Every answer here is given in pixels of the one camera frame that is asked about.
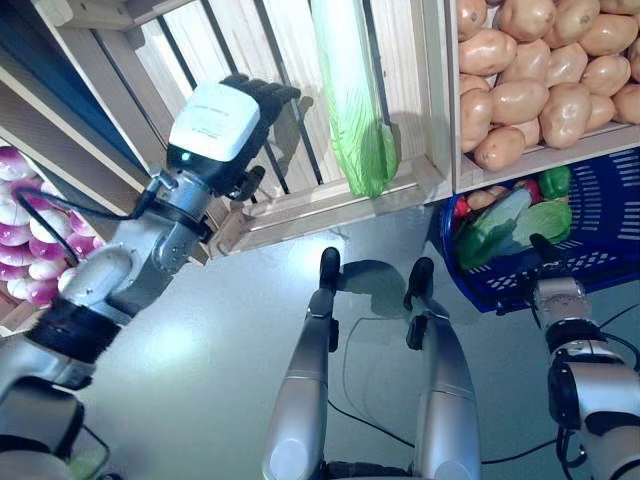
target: blue plastic basket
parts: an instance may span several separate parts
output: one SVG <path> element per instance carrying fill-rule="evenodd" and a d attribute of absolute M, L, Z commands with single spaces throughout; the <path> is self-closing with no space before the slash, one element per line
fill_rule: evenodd
<path fill-rule="evenodd" d="M 640 278 L 640 148 L 569 168 L 573 220 L 569 238 L 558 247 L 564 251 L 573 275 L 588 292 Z M 538 266 L 538 255 L 530 249 L 462 270 L 453 247 L 457 198 L 454 195 L 443 207 L 440 229 L 442 253 L 458 288 L 481 312 L 496 310 L 504 314 L 527 308 L 517 278 Z"/>

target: robotic hand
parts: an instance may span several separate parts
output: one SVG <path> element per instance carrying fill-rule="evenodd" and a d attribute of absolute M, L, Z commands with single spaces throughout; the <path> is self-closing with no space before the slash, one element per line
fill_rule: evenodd
<path fill-rule="evenodd" d="M 568 432 L 579 431 L 594 480 L 640 478 L 640 376 L 612 351 L 591 319 L 584 288 L 567 272 L 555 247 L 531 237 L 542 257 L 534 314 L 551 353 L 549 410 L 559 426 L 559 459 Z"/>
<path fill-rule="evenodd" d="M 154 174 L 130 220 L 79 266 L 37 325 L 0 340 L 0 479 L 67 478 L 62 460 L 84 416 L 68 390 L 91 383 L 97 358 L 121 326 L 153 303 L 206 241 L 212 197 L 244 200 L 255 192 L 264 170 L 245 169 L 283 106 L 299 96 L 296 88 L 244 75 L 194 91 L 171 130 L 169 171 Z"/>

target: wire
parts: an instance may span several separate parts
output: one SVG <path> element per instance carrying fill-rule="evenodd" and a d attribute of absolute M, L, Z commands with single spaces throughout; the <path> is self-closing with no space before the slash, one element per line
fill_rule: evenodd
<path fill-rule="evenodd" d="M 609 325 L 611 322 L 613 322 L 614 320 L 616 320 L 618 317 L 624 315 L 625 313 L 627 313 L 629 310 L 633 310 L 634 308 L 636 308 L 637 306 L 639 306 L 640 303 L 636 303 L 634 305 L 631 305 L 628 308 L 625 308 L 623 311 L 621 311 L 620 313 L 616 313 L 613 317 L 611 317 L 609 320 L 607 320 L 606 322 L 604 322 L 602 325 L 600 325 L 598 327 L 598 330 L 602 330 L 604 327 L 606 327 L 607 325 Z"/>
<path fill-rule="evenodd" d="M 399 437 L 398 435 L 396 435 L 394 433 L 391 433 L 389 430 L 386 430 L 386 429 L 384 429 L 382 427 L 379 427 L 378 425 L 375 425 L 374 423 L 368 422 L 368 421 L 366 421 L 366 420 L 364 420 L 362 418 L 356 417 L 355 415 L 351 415 L 350 413 L 345 412 L 344 410 L 336 407 L 330 399 L 327 399 L 327 402 L 329 402 L 329 406 L 331 408 L 333 408 L 336 412 L 341 413 L 342 415 L 344 415 L 346 417 L 349 417 L 350 419 L 355 420 L 356 422 L 364 423 L 365 425 L 368 425 L 369 427 L 378 430 L 380 433 L 384 433 L 385 435 L 387 435 L 387 436 L 393 438 L 394 440 L 406 445 L 407 447 L 416 448 L 416 446 L 413 443 L 408 442 L 404 438 L 401 438 L 401 437 Z"/>
<path fill-rule="evenodd" d="M 104 448 L 104 457 L 102 457 L 102 460 L 100 461 L 100 463 L 98 464 L 98 466 L 96 468 L 93 469 L 93 471 L 87 475 L 85 477 L 84 480 L 91 480 L 93 477 L 95 477 L 100 470 L 102 470 L 102 468 L 107 464 L 107 462 L 109 461 L 109 458 L 111 458 L 111 449 L 109 448 L 109 445 L 107 445 L 107 442 L 105 442 L 104 440 L 102 440 L 93 430 L 91 430 L 89 427 L 87 427 L 86 425 L 82 425 L 82 428 L 89 434 L 91 435 L 94 440 L 96 442 L 98 442 L 102 448 Z"/>
<path fill-rule="evenodd" d="M 506 462 L 510 462 L 512 460 L 518 460 L 522 457 L 526 457 L 527 455 L 530 455 L 532 453 L 537 452 L 538 450 L 542 450 L 543 448 L 546 448 L 550 445 L 553 445 L 554 443 L 556 443 L 556 440 L 548 440 L 544 443 L 541 443 L 540 445 L 536 445 L 533 448 L 530 448 L 529 450 L 525 450 L 522 453 L 518 453 L 517 455 L 511 455 L 510 457 L 504 457 L 504 458 L 498 458 L 496 460 L 484 460 L 482 462 L 482 465 L 495 465 L 497 463 L 506 463 Z"/>
<path fill-rule="evenodd" d="M 609 333 L 609 332 L 602 332 L 602 336 L 609 340 L 613 340 L 614 342 L 617 342 L 620 345 L 624 345 L 629 350 L 631 350 L 633 352 L 633 355 L 636 358 L 636 364 L 633 366 L 633 369 L 636 372 L 640 373 L 640 350 L 638 350 L 633 343 L 628 342 L 624 338 L 618 337 L 617 335 L 614 335 L 613 333 Z"/>

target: white onion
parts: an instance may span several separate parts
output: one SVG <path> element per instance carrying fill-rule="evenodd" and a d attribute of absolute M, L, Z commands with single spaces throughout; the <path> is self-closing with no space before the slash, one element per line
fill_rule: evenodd
<path fill-rule="evenodd" d="M 58 290 L 59 291 L 64 290 L 64 287 L 66 287 L 71 281 L 71 279 L 76 276 L 77 272 L 78 272 L 77 268 L 69 268 L 64 272 L 62 272 L 62 275 L 60 275 L 60 278 L 58 279 Z"/>
<path fill-rule="evenodd" d="M 27 277 L 14 278 L 7 282 L 7 291 L 11 296 L 16 297 L 19 300 L 24 300 L 27 298 L 27 284 L 33 281 L 34 280 Z"/>
<path fill-rule="evenodd" d="M 5 225 L 26 225 L 29 223 L 29 213 L 18 205 L 11 197 L 0 198 L 0 223 Z"/>
<path fill-rule="evenodd" d="M 49 224 L 51 227 L 60 234 L 62 238 L 66 237 L 71 233 L 71 225 L 69 225 L 69 217 L 66 213 L 61 212 L 59 210 L 43 210 L 39 212 L 42 218 Z M 29 222 L 29 227 L 31 228 L 31 233 L 41 242 L 45 243 L 55 243 L 56 239 L 51 236 L 49 232 L 45 230 L 45 228 L 38 223 L 35 218 L 32 218 Z"/>
<path fill-rule="evenodd" d="M 45 260 L 38 258 L 29 265 L 29 276 L 34 280 L 54 280 L 67 269 L 67 262 L 63 258 Z"/>

